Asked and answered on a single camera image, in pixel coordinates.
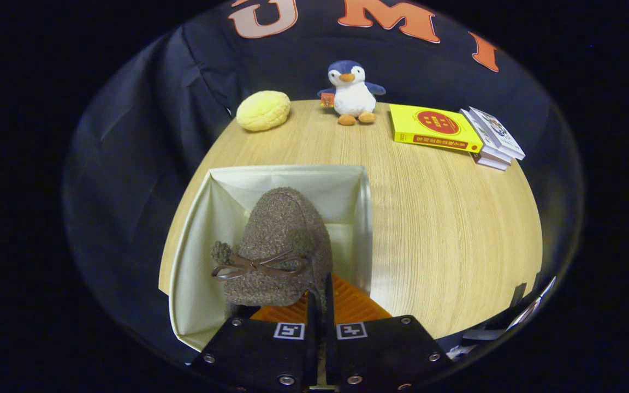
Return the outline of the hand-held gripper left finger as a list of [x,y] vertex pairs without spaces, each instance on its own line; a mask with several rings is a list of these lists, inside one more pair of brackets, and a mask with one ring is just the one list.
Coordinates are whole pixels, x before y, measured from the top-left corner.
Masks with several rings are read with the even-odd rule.
[[225,390],[304,392],[317,384],[321,306],[307,293],[304,323],[231,316],[189,370]]

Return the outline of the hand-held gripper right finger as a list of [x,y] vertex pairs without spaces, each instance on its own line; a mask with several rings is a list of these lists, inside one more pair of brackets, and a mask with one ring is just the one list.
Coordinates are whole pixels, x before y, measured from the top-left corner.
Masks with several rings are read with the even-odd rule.
[[332,275],[325,286],[325,381],[339,392],[409,392],[452,370],[441,346],[412,315],[336,323]]

